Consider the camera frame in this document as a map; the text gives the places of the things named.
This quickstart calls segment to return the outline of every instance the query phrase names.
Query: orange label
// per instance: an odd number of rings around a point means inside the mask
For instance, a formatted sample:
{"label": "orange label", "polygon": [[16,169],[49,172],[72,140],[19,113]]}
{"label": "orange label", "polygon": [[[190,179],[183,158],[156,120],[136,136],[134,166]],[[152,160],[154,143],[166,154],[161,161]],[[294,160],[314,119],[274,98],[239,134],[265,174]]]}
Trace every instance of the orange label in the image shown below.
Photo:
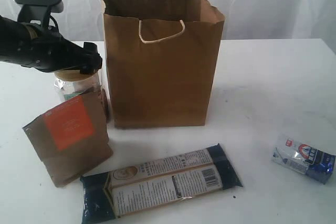
{"label": "orange label", "polygon": [[43,117],[60,151],[94,133],[80,95],[47,111]]}

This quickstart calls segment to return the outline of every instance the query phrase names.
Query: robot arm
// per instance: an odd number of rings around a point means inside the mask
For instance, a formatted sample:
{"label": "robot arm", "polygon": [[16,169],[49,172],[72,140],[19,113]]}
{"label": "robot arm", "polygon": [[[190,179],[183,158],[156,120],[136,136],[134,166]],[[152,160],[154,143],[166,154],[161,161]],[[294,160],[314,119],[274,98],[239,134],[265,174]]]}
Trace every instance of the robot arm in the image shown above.
{"label": "robot arm", "polygon": [[0,16],[0,61],[42,72],[94,74],[101,68],[96,44],[84,42],[79,47],[59,33],[51,13],[62,12],[62,0],[14,1],[22,5],[17,22]]}

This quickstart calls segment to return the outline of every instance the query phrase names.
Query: white table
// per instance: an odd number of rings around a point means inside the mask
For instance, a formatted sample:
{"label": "white table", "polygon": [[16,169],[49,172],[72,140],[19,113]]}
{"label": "white table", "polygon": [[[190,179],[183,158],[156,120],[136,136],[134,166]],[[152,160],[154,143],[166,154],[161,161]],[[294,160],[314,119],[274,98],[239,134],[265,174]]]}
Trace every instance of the white table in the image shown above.
{"label": "white table", "polygon": [[[81,182],[54,187],[21,129],[59,103],[53,74],[0,73],[0,223],[81,223]],[[336,153],[336,56],[320,39],[222,41],[205,127],[108,132],[114,155],[90,174],[220,143],[244,184],[119,224],[335,222],[336,174],[323,185],[270,161],[280,133]]]}

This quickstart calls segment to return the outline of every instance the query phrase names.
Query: brown paper bag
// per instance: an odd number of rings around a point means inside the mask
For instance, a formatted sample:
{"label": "brown paper bag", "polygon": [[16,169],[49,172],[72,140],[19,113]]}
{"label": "brown paper bag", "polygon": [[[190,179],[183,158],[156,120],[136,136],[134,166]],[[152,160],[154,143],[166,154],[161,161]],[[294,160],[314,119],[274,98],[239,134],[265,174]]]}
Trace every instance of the brown paper bag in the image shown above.
{"label": "brown paper bag", "polygon": [[204,125],[224,15],[207,0],[103,0],[116,127]]}
{"label": "brown paper bag", "polygon": [[64,186],[112,155],[97,93],[78,95],[23,127],[55,186]]}

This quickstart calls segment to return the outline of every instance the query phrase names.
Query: white rope handle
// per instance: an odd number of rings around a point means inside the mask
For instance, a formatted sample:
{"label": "white rope handle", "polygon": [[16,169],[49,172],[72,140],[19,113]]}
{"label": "white rope handle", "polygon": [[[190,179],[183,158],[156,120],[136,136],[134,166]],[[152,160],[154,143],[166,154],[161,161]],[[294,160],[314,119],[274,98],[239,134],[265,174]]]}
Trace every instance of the white rope handle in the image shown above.
{"label": "white rope handle", "polygon": [[180,32],[177,33],[177,34],[174,34],[174,35],[171,35],[171,36],[168,36],[168,37],[165,37],[165,38],[161,38],[161,39],[156,39],[156,40],[144,40],[144,39],[142,38],[142,35],[141,35],[142,20],[140,20],[140,21],[139,21],[139,38],[140,38],[140,40],[142,41],[142,43],[144,43],[144,44],[159,43],[159,42],[162,42],[162,41],[164,41],[164,40],[168,40],[168,39],[176,38],[176,37],[180,36],[181,34],[183,34],[184,31],[185,31],[185,25],[184,25],[183,20],[180,20],[180,23],[181,23],[181,26],[182,26],[182,31],[180,31]]}

